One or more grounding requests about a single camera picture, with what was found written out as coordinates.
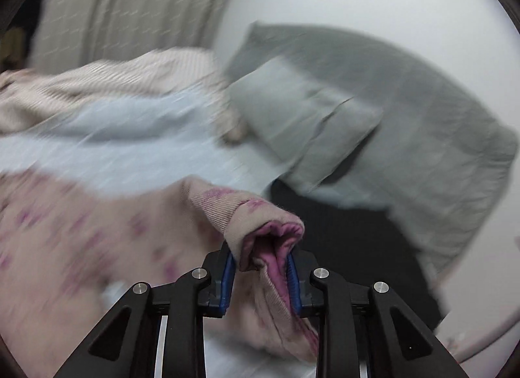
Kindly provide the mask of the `pink floral padded garment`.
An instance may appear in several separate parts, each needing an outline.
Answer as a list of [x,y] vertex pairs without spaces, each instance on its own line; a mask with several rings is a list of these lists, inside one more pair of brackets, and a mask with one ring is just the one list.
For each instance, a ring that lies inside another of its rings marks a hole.
[[109,199],[34,170],[4,174],[2,344],[26,375],[51,377],[104,315],[107,284],[173,282],[226,244],[237,265],[231,304],[208,326],[312,362],[317,333],[293,313],[286,281],[303,234],[297,215],[199,177]]

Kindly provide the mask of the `black cloth on bed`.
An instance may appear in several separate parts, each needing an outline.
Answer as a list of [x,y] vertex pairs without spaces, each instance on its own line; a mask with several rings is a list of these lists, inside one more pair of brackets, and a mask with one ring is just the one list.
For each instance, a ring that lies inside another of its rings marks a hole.
[[353,284],[383,281],[430,330],[440,324],[442,311],[420,266],[419,251],[384,211],[336,208],[295,193],[279,179],[271,182],[269,197],[303,221],[299,246],[320,265]]

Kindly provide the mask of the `grey quilted headboard cushion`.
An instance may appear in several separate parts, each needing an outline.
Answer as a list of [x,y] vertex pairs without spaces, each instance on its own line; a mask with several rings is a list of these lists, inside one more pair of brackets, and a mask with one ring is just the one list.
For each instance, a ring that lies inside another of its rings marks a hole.
[[271,152],[286,183],[342,208],[388,209],[427,273],[441,274],[507,187],[515,133],[423,60],[353,31],[252,24],[228,63],[230,85],[278,56],[383,111],[375,132],[314,189],[291,185]]

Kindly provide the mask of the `light blue checked bedspread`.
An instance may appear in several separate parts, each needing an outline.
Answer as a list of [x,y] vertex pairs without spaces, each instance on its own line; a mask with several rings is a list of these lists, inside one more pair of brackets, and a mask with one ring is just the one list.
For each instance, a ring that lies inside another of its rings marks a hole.
[[103,198],[164,189],[184,177],[249,193],[214,140],[197,90],[94,102],[1,141],[1,177],[34,170]]

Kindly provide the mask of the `brown striped blanket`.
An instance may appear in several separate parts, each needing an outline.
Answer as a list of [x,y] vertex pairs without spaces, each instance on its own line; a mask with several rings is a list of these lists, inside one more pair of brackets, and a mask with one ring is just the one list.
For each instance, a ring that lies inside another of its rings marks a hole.
[[127,61],[97,60],[57,75],[32,69],[1,73],[1,134],[22,132],[99,99],[159,97],[202,88],[204,112],[215,134],[238,143],[244,120],[228,96],[229,82],[212,51],[196,47],[153,50]]

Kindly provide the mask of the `grey patterned curtain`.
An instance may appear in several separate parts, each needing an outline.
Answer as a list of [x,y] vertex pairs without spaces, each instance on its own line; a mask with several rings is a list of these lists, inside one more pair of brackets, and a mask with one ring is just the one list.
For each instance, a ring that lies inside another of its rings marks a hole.
[[59,74],[155,49],[208,48],[227,0],[43,0],[29,66]]

